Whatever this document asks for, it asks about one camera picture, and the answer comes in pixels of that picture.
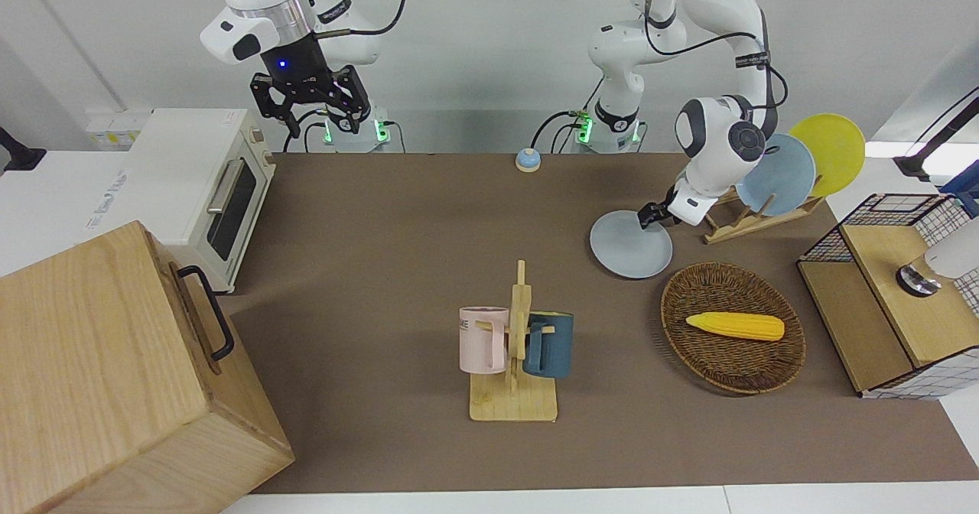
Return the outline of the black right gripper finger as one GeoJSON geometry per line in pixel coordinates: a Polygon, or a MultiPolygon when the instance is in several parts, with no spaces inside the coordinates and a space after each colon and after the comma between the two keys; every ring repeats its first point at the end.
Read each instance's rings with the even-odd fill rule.
{"type": "Polygon", "coordinates": [[[329,120],[343,133],[357,134],[371,111],[368,93],[357,68],[347,64],[332,71],[327,89],[329,120]]]}
{"type": "Polygon", "coordinates": [[[275,79],[272,75],[254,74],[249,82],[249,91],[254,96],[256,108],[265,118],[273,118],[285,125],[289,130],[289,138],[298,138],[301,127],[294,116],[291,107],[294,105],[294,95],[290,86],[275,79]],[[272,98],[272,91],[283,95],[282,102],[272,98]]]}

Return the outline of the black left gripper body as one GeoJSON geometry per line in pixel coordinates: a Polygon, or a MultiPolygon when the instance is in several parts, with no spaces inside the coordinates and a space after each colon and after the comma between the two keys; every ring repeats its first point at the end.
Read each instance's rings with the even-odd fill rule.
{"type": "Polygon", "coordinates": [[[668,208],[670,203],[674,200],[676,196],[675,187],[670,187],[668,192],[665,194],[664,200],[660,203],[651,204],[651,221],[654,223],[660,223],[662,226],[675,226],[678,224],[678,218],[668,208]]]}

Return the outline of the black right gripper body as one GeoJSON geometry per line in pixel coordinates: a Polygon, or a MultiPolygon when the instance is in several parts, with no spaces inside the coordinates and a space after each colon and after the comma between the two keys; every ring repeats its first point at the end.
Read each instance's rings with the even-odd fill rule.
{"type": "Polygon", "coordinates": [[[260,106],[272,106],[270,88],[282,93],[284,102],[329,106],[338,102],[331,70],[314,34],[307,34],[287,46],[267,50],[260,57],[267,70],[267,73],[259,74],[260,106]]]}

